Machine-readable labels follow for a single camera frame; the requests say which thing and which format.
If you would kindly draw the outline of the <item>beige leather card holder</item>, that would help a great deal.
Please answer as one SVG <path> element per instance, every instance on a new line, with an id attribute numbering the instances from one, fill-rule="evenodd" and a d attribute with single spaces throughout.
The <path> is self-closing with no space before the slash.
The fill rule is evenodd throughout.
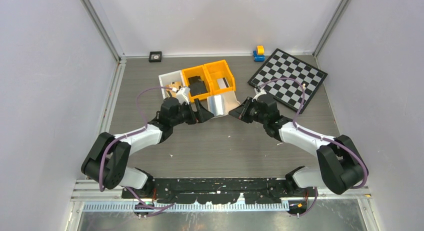
<path id="1" fill-rule="evenodd" d="M 241 103 L 237 100 L 234 91 L 212 95 L 207 98 L 207 109 L 215 118 L 228 115 L 231 110 L 240 105 Z"/>

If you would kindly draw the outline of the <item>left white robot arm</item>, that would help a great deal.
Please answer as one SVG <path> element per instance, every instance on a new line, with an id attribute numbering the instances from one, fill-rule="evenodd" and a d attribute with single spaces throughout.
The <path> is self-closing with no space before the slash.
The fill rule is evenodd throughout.
<path id="1" fill-rule="evenodd" d="M 164 99 L 154 119 L 146 126 L 124 133 L 98 135 L 81 165 L 81 172 L 98 182 L 100 190 L 114 189 L 117 186 L 133 188 L 141 198 L 153 193 L 149 174 L 128 166 L 131 155 L 142 149 L 164 142 L 180 124 L 200 124 L 214 117 L 214 114 L 194 101 L 196 110 L 190 103 L 181 104 L 175 97 Z"/>

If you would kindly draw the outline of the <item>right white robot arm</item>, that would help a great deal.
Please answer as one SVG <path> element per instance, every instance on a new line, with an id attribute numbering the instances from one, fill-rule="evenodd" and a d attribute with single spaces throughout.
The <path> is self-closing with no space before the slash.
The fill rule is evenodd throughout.
<path id="1" fill-rule="evenodd" d="M 341 195 L 367 181 L 368 169 L 348 136 L 323 135 L 294 123 L 280 114 L 277 102 L 268 94 L 248 97 L 229 115 L 245 123 L 260 123 L 271 138 L 294 145 L 317 159 L 318 168 L 301 166 L 285 176 L 285 189 L 291 196 L 299 196 L 308 187 L 327 187 Z"/>

